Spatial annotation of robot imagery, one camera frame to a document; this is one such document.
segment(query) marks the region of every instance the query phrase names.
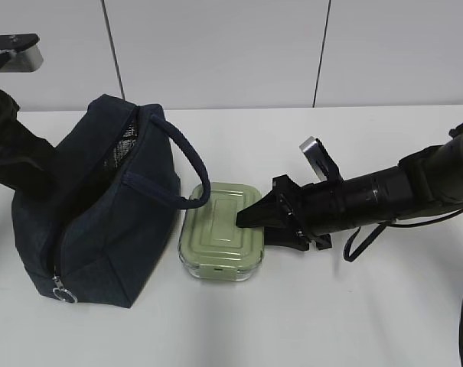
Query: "food container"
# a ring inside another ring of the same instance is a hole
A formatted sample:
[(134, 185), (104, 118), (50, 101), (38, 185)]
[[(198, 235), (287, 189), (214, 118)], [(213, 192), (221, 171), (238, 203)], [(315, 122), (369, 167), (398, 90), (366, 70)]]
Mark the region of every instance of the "food container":
[[(196, 278), (244, 281), (263, 257), (263, 228), (238, 228), (237, 213), (261, 199), (251, 186), (211, 185), (210, 199), (186, 213), (179, 242), (182, 263)], [(191, 199), (202, 194), (197, 186)]]

